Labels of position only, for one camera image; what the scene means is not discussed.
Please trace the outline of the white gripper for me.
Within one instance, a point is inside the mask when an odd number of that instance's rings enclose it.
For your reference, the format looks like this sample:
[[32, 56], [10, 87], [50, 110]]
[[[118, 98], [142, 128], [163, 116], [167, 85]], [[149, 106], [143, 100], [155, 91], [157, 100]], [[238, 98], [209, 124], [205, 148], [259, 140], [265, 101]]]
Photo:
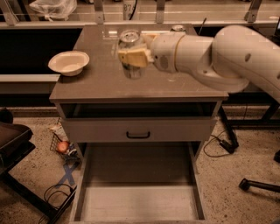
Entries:
[[122, 49], [118, 51], [118, 58], [123, 64], [133, 67], [147, 67], [153, 63], [159, 71], [175, 73], [176, 49], [185, 35], [180, 31], [170, 31], [160, 35], [142, 34], [143, 41], [150, 50], [146, 48]]

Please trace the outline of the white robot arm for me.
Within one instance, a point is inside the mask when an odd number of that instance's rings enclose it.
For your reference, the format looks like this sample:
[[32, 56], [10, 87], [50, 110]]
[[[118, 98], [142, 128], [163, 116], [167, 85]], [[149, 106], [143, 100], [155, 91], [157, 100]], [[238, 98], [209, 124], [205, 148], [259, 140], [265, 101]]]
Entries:
[[124, 31], [118, 58], [127, 67], [149, 64], [167, 73], [190, 74], [210, 88], [237, 93], [252, 83], [280, 102], [280, 47], [245, 26], [230, 25], [214, 37]]

